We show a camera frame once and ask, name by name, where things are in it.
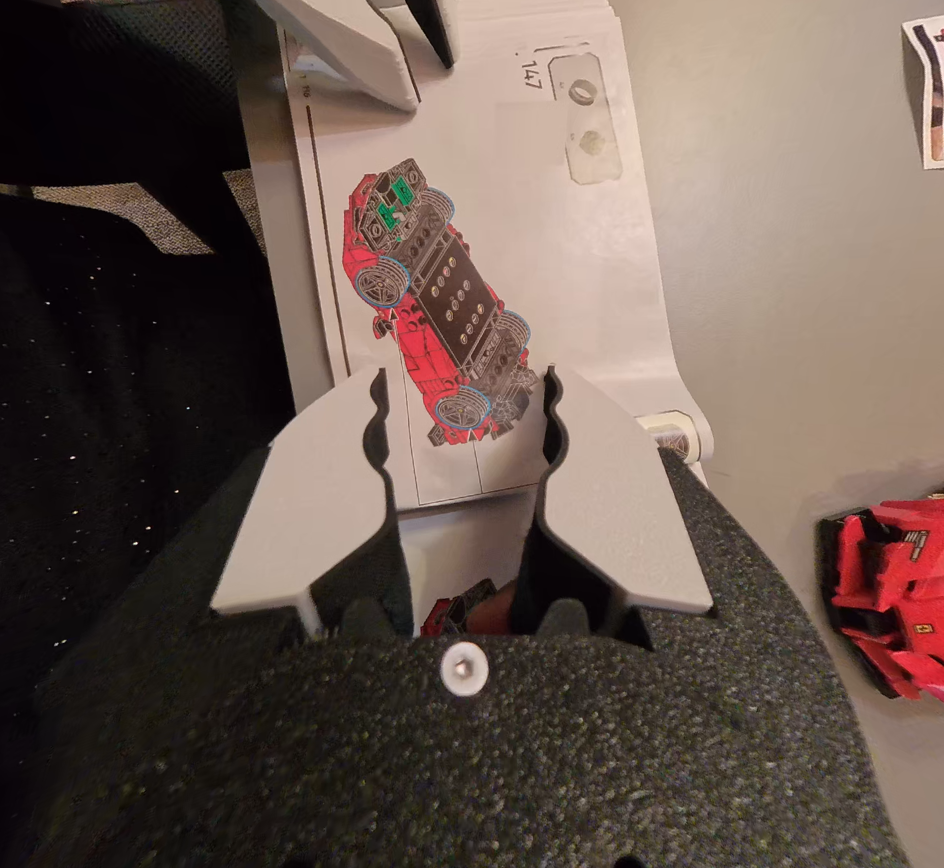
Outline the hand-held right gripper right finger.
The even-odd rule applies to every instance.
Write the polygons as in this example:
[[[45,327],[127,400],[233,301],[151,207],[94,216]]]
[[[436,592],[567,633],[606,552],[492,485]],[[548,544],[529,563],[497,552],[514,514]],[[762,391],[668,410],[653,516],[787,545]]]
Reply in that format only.
[[[653,650],[642,610],[704,615],[714,601],[657,444],[575,371],[550,365],[516,634],[596,635]]]

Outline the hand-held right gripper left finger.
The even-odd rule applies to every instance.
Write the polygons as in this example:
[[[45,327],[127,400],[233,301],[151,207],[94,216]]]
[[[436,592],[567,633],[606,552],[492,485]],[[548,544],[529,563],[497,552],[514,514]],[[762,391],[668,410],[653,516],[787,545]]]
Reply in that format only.
[[[274,439],[210,600],[222,615],[291,607],[306,632],[338,628],[352,602],[413,636],[383,367],[361,370]]]

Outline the lego instruction booklet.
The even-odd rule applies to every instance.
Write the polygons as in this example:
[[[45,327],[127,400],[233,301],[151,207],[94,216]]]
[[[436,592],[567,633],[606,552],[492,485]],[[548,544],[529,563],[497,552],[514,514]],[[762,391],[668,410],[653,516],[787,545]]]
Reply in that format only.
[[[384,107],[282,33],[334,379],[383,366],[400,511],[537,489],[550,365],[698,465],[620,20],[607,0],[459,0],[442,68],[404,7],[421,104]]]

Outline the red lego car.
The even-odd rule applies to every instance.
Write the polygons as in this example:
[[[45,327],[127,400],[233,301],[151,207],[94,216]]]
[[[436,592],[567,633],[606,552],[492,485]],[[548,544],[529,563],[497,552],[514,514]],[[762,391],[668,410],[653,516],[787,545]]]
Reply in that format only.
[[[872,685],[942,701],[942,491],[824,518],[817,551],[829,625]]]

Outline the lego sticker sheet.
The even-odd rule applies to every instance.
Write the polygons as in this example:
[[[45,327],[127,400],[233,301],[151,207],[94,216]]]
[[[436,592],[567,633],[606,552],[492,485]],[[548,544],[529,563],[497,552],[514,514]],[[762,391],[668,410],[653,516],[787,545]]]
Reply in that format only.
[[[925,170],[943,168],[943,15],[905,22],[903,76]]]

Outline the black office chair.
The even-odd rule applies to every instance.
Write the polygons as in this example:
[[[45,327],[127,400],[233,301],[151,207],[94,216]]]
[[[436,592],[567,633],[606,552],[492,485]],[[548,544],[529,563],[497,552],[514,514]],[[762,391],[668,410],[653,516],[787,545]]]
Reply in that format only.
[[[102,10],[2,0],[2,184],[141,185],[210,253],[2,196],[2,714],[294,412],[266,259],[224,173],[234,85]]]

